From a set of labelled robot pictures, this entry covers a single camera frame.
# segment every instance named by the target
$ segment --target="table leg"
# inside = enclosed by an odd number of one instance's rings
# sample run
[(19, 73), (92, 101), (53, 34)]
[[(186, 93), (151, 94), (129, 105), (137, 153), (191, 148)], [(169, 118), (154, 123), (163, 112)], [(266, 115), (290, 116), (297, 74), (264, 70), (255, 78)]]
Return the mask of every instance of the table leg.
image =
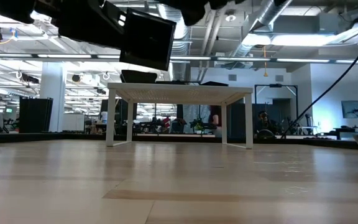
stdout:
[(252, 149), (254, 146), (254, 122), (252, 120), (252, 95), (246, 94), (246, 147)]
[(134, 125), (134, 103), (128, 101), (128, 120), (127, 120), (127, 142), (132, 141), (132, 127)]
[(227, 144), (227, 104), (222, 103), (222, 144)]
[(116, 90), (109, 90), (109, 104), (107, 109), (106, 146), (114, 144), (114, 122), (116, 117)]

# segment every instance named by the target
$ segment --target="television screen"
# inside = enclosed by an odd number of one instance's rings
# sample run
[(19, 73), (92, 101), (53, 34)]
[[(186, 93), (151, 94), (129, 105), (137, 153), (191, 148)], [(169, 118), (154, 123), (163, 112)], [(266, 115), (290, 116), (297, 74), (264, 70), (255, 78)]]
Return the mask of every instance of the television screen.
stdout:
[(343, 118), (358, 118), (358, 100), (342, 101), (342, 115)]
[(176, 23), (128, 8), (120, 62), (168, 70)]

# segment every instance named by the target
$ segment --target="wooden floor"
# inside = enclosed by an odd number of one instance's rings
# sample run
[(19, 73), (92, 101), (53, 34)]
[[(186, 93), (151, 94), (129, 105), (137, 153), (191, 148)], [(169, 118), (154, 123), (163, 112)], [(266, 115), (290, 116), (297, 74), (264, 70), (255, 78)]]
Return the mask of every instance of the wooden floor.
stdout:
[(0, 144), (0, 223), (358, 223), (358, 151)]

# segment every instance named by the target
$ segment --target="ceiling duct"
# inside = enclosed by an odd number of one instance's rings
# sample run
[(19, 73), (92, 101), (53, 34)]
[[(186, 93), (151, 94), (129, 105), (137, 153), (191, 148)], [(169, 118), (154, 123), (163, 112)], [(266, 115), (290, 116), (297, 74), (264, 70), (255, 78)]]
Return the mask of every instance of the ceiling duct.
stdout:
[[(162, 18), (177, 23), (171, 55), (188, 55), (189, 43), (187, 40), (189, 39), (189, 31), (180, 10), (164, 4), (159, 4), (157, 7)], [(190, 81), (190, 74), (186, 73), (189, 66), (190, 64), (188, 63), (172, 63), (172, 80)]]
[[(261, 27), (267, 26), (272, 27), (272, 24), (275, 20), (279, 17), (279, 15), (284, 11), (284, 9), (292, 2), (292, 0), (264, 0), (262, 2), (262, 7), (255, 15), (257, 17), (251, 22), (249, 19), (250, 17), (247, 16), (246, 21), (244, 22), (245, 35), (243, 35), (244, 39), (247, 37), (250, 31), (257, 30)], [(245, 57), (251, 51), (254, 45), (246, 44), (244, 41), (237, 46), (237, 48), (231, 53), (231, 57)], [(227, 69), (233, 68), (250, 68), (252, 66), (251, 63), (244, 63), (244, 62), (231, 62), (221, 67)]]

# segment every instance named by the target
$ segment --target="white table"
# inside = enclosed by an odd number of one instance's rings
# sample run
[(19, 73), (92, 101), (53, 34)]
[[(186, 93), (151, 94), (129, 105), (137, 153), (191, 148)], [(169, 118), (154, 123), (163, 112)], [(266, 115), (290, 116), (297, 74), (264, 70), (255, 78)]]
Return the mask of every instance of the white table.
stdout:
[[(134, 103), (171, 103), (184, 105), (214, 105), (222, 108), (222, 144), (252, 149), (252, 92), (253, 88), (226, 86), (166, 85), (144, 83), (108, 83), (109, 102), (116, 95), (128, 102), (127, 141), (114, 144), (115, 104), (109, 103), (106, 145), (118, 146), (132, 141)], [(227, 105), (244, 99), (246, 104), (246, 146), (227, 143)]]

